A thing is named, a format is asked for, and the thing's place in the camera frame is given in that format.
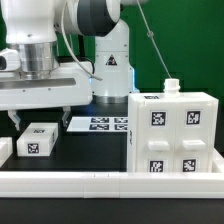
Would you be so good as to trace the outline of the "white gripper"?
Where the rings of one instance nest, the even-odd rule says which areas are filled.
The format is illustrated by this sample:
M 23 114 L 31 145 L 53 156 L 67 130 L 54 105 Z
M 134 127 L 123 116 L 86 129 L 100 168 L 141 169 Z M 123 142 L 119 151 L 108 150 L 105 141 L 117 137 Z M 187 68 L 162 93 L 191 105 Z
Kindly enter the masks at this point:
M 8 111 L 17 131 L 21 119 L 16 110 L 63 107 L 62 125 L 67 127 L 71 106 L 88 105 L 92 90 L 88 76 L 75 63 L 62 63 L 49 79 L 0 81 L 0 111 Z

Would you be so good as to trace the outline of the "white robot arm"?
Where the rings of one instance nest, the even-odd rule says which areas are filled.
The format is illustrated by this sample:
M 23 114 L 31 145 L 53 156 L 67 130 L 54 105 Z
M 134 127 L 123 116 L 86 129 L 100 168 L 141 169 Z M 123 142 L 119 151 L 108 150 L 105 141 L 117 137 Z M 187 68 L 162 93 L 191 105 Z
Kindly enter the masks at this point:
M 127 38 L 120 19 L 129 0 L 0 0 L 6 48 L 0 50 L 0 111 L 20 125 L 21 110 L 61 108 L 94 99 L 125 98 L 133 78 L 118 79 L 128 67 Z M 95 61 L 61 62 L 58 35 L 95 39 Z

